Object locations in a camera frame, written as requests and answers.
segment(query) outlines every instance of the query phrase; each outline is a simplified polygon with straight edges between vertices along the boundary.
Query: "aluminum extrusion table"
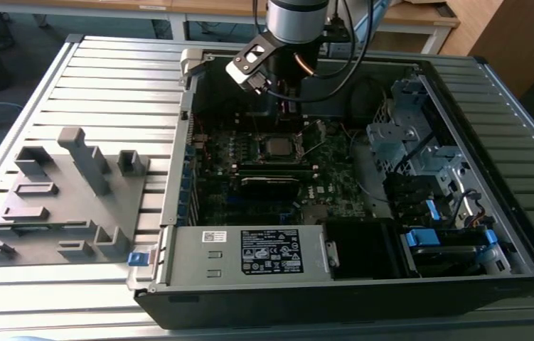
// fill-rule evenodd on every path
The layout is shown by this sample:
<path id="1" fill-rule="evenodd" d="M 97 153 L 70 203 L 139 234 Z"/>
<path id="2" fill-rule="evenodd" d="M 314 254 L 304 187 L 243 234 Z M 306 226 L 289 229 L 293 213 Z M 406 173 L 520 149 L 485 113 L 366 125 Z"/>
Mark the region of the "aluminum extrusion table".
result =
<path id="1" fill-rule="evenodd" d="M 189 47 L 235 50 L 241 45 L 70 37 L 0 146 L 0 207 L 16 176 L 12 158 L 20 147 L 58 152 L 61 128 L 82 126 L 106 155 L 137 149 L 151 158 L 134 242 L 157 242 L 182 95 L 179 60 Z M 372 56 L 432 61 L 534 222 L 534 121 L 491 67 L 473 58 Z M 27 335 L 55 340 L 316 340 L 370 334 L 370 340 L 386 340 L 392 332 L 397 340 L 444 340 L 452 335 L 454 340 L 534 339 L 534 297 L 501 301 L 452 318 L 167 331 L 137 305 L 127 276 L 126 264 L 0 268 L 0 339 Z"/>

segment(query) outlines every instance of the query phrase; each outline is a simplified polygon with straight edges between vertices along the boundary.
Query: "wooden desk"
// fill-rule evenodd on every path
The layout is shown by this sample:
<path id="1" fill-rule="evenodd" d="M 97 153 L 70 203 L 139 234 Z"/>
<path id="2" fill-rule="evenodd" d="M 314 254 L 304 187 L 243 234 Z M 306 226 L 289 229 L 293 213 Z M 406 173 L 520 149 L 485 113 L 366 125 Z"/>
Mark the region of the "wooden desk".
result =
<path id="1" fill-rule="evenodd" d="M 349 2 L 353 14 L 360 13 L 364 16 L 366 2 L 364 0 L 349 0 Z M 266 3 L 268 0 L 259 0 L 261 23 L 265 23 Z M 251 0 L 0 0 L 0 11 L 169 20 L 175 40 L 187 40 L 190 21 L 254 23 Z M 441 17 L 434 7 L 429 5 L 393 6 L 378 27 L 373 49 L 438 53 L 450 28 L 456 27 L 458 22 L 456 18 Z"/>
<path id="2" fill-rule="evenodd" d="M 259 0 L 261 22 L 265 22 L 266 3 L 268 0 Z M 349 6 L 356 26 L 368 12 L 368 3 L 364 0 L 349 0 Z M 253 23 L 251 0 L 173 0 L 169 11 L 171 12 L 170 17 L 175 18 L 173 20 L 173 31 L 175 32 L 186 33 L 189 21 Z M 396 5 L 388 10 L 378 27 L 373 49 L 438 53 L 452 28 L 457 27 L 460 23 L 457 18 L 441 16 L 432 5 Z M 187 35 L 175 36 L 174 39 L 186 40 Z"/>
<path id="3" fill-rule="evenodd" d="M 442 48 L 446 55 L 487 58 L 520 98 L 534 83 L 534 0 L 448 0 L 464 21 Z"/>
<path id="4" fill-rule="evenodd" d="M 74 9 L 105 9 L 125 11 L 165 11 L 173 0 L 0 0 L 0 6 L 71 7 Z"/>

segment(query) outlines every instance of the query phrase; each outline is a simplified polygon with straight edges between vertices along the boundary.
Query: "floor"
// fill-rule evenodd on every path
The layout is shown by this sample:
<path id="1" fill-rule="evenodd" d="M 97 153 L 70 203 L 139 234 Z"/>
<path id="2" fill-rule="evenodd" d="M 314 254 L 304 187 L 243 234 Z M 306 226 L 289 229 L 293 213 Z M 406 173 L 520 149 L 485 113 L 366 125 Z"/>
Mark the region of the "floor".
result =
<path id="1" fill-rule="evenodd" d="M 50 26 L 39 28 L 31 14 L 11 13 L 10 30 L 15 46 L 0 52 L 2 60 L 14 76 L 14 85 L 0 91 L 0 102 L 24 105 L 51 61 L 61 50 L 70 33 L 93 36 L 117 36 L 127 38 L 155 38 L 151 20 L 121 18 L 87 18 L 77 16 L 48 16 Z M 171 37 L 167 22 L 158 23 L 161 33 Z M 197 40 L 246 43 L 254 37 L 254 28 L 242 24 L 214 24 L 206 27 L 211 33 L 203 34 L 198 23 L 191 23 L 190 37 Z M 18 109 L 0 107 L 0 140 L 18 117 Z"/>
<path id="2" fill-rule="evenodd" d="M 0 92 L 0 102 L 22 105 L 27 102 L 70 33 L 129 38 L 157 37 L 154 23 L 149 20 L 48 16 L 50 26 L 39 28 L 30 14 L 12 13 L 11 18 L 10 29 L 16 45 L 2 52 L 2 59 L 14 75 L 15 84 Z M 170 35 L 167 23 L 158 24 L 161 32 L 167 37 Z M 213 31 L 211 34 L 202 34 L 202 27 L 191 23 L 191 39 L 245 43 L 254 36 L 250 25 L 210 23 L 210 27 L 206 28 Z M 523 103 L 534 117 L 534 86 L 524 96 Z M 0 140 L 16 116 L 15 108 L 0 107 Z"/>

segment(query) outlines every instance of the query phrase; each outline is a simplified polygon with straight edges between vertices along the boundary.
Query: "warning label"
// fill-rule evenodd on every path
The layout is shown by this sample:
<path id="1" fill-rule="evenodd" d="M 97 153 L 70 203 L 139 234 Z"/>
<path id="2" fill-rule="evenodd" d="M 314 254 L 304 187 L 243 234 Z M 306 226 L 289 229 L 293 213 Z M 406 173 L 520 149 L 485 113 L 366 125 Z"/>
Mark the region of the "warning label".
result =
<path id="1" fill-rule="evenodd" d="M 298 229 L 241 231 L 241 270 L 246 275 L 301 274 Z"/>

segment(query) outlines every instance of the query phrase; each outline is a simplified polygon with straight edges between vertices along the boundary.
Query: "black cable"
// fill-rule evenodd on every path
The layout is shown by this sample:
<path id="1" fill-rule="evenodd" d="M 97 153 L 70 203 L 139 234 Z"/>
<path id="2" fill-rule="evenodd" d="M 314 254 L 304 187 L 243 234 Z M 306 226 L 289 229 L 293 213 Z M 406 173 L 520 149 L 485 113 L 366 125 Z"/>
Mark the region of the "black cable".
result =
<path id="1" fill-rule="evenodd" d="M 333 13 L 333 18 L 340 17 L 340 0 L 334 1 L 334 13 Z"/>
<path id="2" fill-rule="evenodd" d="M 477 193 L 477 190 L 474 190 L 473 188 L 468 188 L 465 190 L 465 192 L 462 192 L 461 197 L 458 198 L 457 204 L 454 205 L 454 211 L 453 211 L 454 213 L 453 213 L 452 218 L 450 218 L 450 228 L 454 227 L 454 223 L 457 221 L 457 216 L 458 216 L 458 211 L 461 211 L 461 206 L 464 204 L 465 197 L 469 194 L 472 194 L 473 192 Z"/>
<path id="3" fill-rule="evenodd" d="M 270 94 L 272 96 L 276 96 L 277 98 L 284 99 L 284 100 L 286 100 L 289 102 L 314 103 L 314 102 L 322 102 L 322 101 L 328 100 L 329 98 L 332 98 L 333 96 L 336 96 L 340 93 L 340 91 L 346 86 L 346 83 L 349 82 L 349 80 L 354 76 L 356 71 L 360 69 L 364 57 L 366 56 L 366 51 L 369 50 L 370 37 L 373 36 L 373 21 L 374 21 L 373 14 L 374 14 L 374 0 L 369 0 L 369 18 L 370 18 L 370 23 L 369 23 L 369 31 L 368 31 L 368 35 L 366 35 L 366 41 L 364 42 L 362 52 L 360 53 L 358 60 L 357 60 L 357 62 L 354 64 L 354 66 L 353 66 L 352 71 L 349 71 L 349 74 L 346 75 L 345 79 L 342 80 L 340 86 L 326 96 L 322 96 L 322 97 L 318 97 L 318 98 L 310 98 L 310 99 L 285 96 L 285 95 L 277 93 L 272 89 L 268 89 L 268 94 Z"/>
<path id="4" fill-rule="evenodd" d="M 338 77 L 346 71 L 346 69 L 349 69 L 349 66 L 352 65 L 352 62 L 353 62 L 353 57 L 356 57 L 356 32 L 353 31 L 352 11 L 349 10 L 349 4 L 348 4 L 346 0 L 342 0 L 342 5 L 345 7 L 346 20 L 352 26 L 352 31 L 349 32 L 352 34 L 352 51 L 349 52 L 349 59 L 346 60 L 346 63 L 342 66 L 342 68 L 340 68 L 333 73 L 329 73 L 325 75 L 320 75 L 318 73 L 314 73 L 312 75 L 312 77 L 320 78 L 321 80 L 329 80 L 334 77 Z"/>
<path id="5" fill-rule="evenodd" d="M 253 0 L 251 15 L 254 16 L 254 29 L 257 30 L 257 34 L 261 34 L 261 26 L 258 25 L 258 0 Z"/>
<path id="6" fill-rule="evenodd" d="M 418 152 L 425 148 L 425 146 L 428 145 L 429 141 L 436 137 L 436 133 L 432 131 L 429 133 L 429 135 L 422 139 L 422 141 L 418 143 L 418 145 L 416 146 L 416 148 L 412 150 L 412 152 L 409 154 L 406 154 L 406 156 L 400 160 L 398 164 L 396 165 L 396 167 L 393 168 L 393 172 L 392 173 L 397 173 L 400 168 L 402 167 L 402 165 L 410 161 L 412 158 L 414 158 L 414 155 L 418 154 Z"/>

